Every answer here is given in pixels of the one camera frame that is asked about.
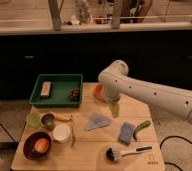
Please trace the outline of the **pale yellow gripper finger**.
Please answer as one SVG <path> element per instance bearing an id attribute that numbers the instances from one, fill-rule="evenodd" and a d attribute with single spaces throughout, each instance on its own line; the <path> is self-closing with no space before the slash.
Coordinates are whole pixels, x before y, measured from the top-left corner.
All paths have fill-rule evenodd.
<path id="1" fill-rule="evenodd" d="M 118 103 L 112 103 L 109 105 L 109 108 L 110 108 L 110 111 L 111 111 L 111 114 L 114 118 L 118 117 L 119 116 L 119 104 Z"/>

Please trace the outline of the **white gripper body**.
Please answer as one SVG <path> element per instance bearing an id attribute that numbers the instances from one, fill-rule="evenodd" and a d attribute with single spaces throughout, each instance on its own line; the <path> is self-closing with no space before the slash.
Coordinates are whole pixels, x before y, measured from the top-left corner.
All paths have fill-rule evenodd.
<path id="1" fill-rule="evenodd" d="M 119 93 L 110 88 L 104 87 L 102 90 L 102 95 L 104 100 L 109 104 L 117 103 L 120 100 Z"/>

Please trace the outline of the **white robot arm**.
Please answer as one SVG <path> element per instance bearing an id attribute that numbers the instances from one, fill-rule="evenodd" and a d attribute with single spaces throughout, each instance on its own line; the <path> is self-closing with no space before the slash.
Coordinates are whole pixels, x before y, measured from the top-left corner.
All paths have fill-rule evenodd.
<path id="1" fill-rule="evenodd" d="M 122 60 L 115 60 L 100 72 L 98 81 L 107 103 L 118 102 L 124 94 L 156 105 L 192 124 L 192 90 L 133 79 L 128 77 L 128 72 L 128 65 Z"/>

